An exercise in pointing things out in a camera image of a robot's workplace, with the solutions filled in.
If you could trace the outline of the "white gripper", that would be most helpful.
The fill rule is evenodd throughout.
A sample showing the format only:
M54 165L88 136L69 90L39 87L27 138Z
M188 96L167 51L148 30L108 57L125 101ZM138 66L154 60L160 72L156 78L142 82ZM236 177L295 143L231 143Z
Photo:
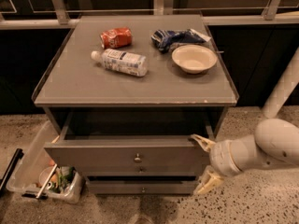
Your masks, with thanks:
M193 194L206 194L217 188L224 181L222 175L232 177L242 173L237 162L237 156L244 147L240 140L224 140L215 143L198 134L192 134L191 139L196 141L205 152L209 152L211 164L205 168Z

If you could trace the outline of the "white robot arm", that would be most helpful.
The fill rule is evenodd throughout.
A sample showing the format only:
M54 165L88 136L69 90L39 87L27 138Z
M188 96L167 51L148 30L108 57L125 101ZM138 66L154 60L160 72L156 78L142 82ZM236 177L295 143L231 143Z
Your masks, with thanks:
M299 49L292 56L276 87L266 100L254 134L235 140L214 142L198 134L191 139L208 153L210 164L199 177L194 192L205 194L226 177L251 169L276 170L299 166L299 128L278 119L277 114L299 83Z

